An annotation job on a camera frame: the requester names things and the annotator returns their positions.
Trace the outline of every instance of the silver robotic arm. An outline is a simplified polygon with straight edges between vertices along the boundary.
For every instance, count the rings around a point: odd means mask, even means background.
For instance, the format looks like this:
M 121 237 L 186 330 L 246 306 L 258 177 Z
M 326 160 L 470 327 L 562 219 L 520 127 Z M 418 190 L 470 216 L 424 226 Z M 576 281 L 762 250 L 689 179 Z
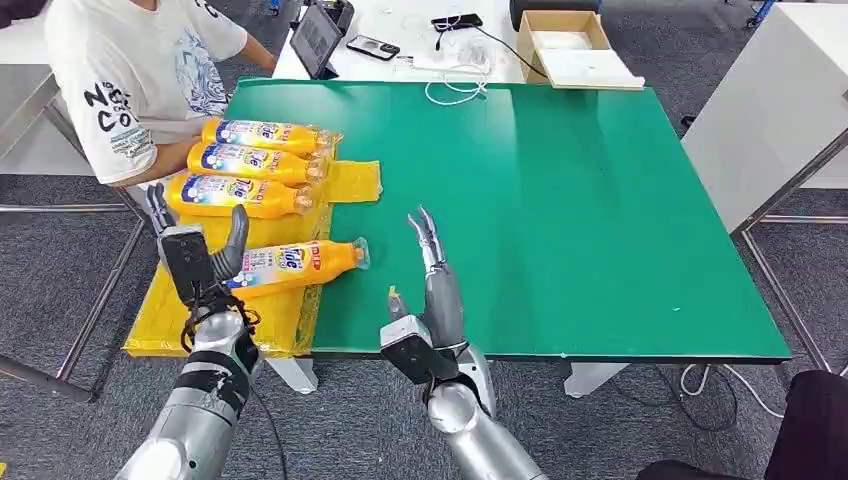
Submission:
M 445 261 L 436 225 L 424 208 L 411 215 L 424 259 L 424 313 L 412 315 L 394 287 L 380 350 L 415 384 L 427 384 L 430 423 L 442 434 L 467 480 L 547 480 L 515 437 L 495 420 L 486 357 L 463 333 L 456 275 Z
M 161 185 L 147 195 L 159 255 L 191 311 L 181 339 L 190 355 L 147 439 L 115 478 L 218 478 L 260 361 L 253 323 L 221 283 L 241 270 L 247 214 L 233 210 L 227 245 L 210 255 L 199 225 L 175 225 Z
M 227 245 L 210 255 L 199 226 L 176 226 L 162 187 L 148 190 L 159 254 L 191 315 L 182 332 L 188 361 L 147 439 L 119 480 L 217 478 L 250 395 L 261 355 L 243 304 L 222 281 L 241 269 L 247 215 L 239 206 Z M 547 480 L 515 437 L 494 421 L 495 395 L 486 357 L 463 333 L 456 275 L 445 262 L 432 218 L 409 217 L 424 258 L 425 310 L 411 315 L 389 291 L 391 323 L 381 352 L 410 380 L 427 384 L 430 422 L 442 432 L 467 480 Z

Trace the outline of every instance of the plastic bottle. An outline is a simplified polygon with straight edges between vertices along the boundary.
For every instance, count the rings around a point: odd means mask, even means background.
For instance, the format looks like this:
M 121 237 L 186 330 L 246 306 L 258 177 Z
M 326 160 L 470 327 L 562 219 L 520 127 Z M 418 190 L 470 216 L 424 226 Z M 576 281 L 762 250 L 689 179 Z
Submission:
M 332 149 L 339 140 L 339 134 L 293 123 L 211 118 L 203 124 L 201 138 L 207 143 L 271 148 L 304 156 Z
M 291 187 L 321 183 L 326 161 L 323 156 L 307 161 L 280 150 L 198 143 L 188 153 L 188 169 L 192 173 L 271 180 Z
M 371 265 L 368 242 L 360 237 L 353 243 L 316 240 L 306 243 L 254 248 L 244 253 L 242 270 L 227 281 L 241 299 L 327 283 L 352 268 L 367 270 Z
M 309 187 L 289 188 L 282 183 L 249 178 L 180 173 L 165 189 L 165 202 L 178 213 L 229 217 L 234 205 L 244 205 L 248 217 L 279 218 L 303 215 L 312 207 Z

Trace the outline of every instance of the bottle label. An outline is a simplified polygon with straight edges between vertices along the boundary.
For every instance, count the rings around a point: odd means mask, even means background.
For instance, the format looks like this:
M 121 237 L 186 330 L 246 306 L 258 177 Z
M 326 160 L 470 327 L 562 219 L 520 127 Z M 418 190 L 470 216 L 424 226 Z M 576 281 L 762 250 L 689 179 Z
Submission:
M 268 182 L 216 175 L 189 175 L 183 185 L 183 201 L 210 205 L 261 202 Z
M 273 172 L 280 164 L 282 155 L 282 152 L 274 150 L 213 144 L 203 151 L 200 165 L 230 173 Z
M 290 275 L 308 275 L 308 265 L 313 267 L 320 249 L 312 242 L 303 245 L 254 248 L 244 254 L 241 272 L 227 280 L 230 288 L 266 285 L 283 280 Z
M 293 126 L 291 123 L 222 120 L 215 130 L 215 140 L 219 143 L 252 146 L 285 142 Z

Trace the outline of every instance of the green table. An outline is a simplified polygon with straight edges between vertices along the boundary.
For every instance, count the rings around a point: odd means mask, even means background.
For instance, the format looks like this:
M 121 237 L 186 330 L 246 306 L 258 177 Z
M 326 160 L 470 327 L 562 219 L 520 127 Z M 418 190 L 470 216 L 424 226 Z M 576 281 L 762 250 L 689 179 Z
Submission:
M 372 266 L 324 287 L 316 354 L 377 352 L 389 285 L 423 307 L 423 204 L 487 356 L 789 357 L 651 89 L 487 88 L 441 107 L 423 84 L 239 84 L 228 118 L 338 130 L 340 159 L 382 162 L 379 202 L 334 208 L 331 238 L 367 238 Z

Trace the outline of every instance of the smartphone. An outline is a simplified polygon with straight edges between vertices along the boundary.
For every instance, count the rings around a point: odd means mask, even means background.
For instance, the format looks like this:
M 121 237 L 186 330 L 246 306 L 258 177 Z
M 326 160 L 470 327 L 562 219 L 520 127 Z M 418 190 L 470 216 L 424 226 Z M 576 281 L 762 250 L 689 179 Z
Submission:
M 437 32 L 448 30 L 462 30 L 463 28 L 482 27 L 483 20 L 476 13 L 457 15 L 453 17 L 434 18 L 430 20 Z
M 357 35 L 353 40 L 347 42 L 347 48 L 387 62 L 400 53 L 400 48 L 396 45 L 365 35 Z

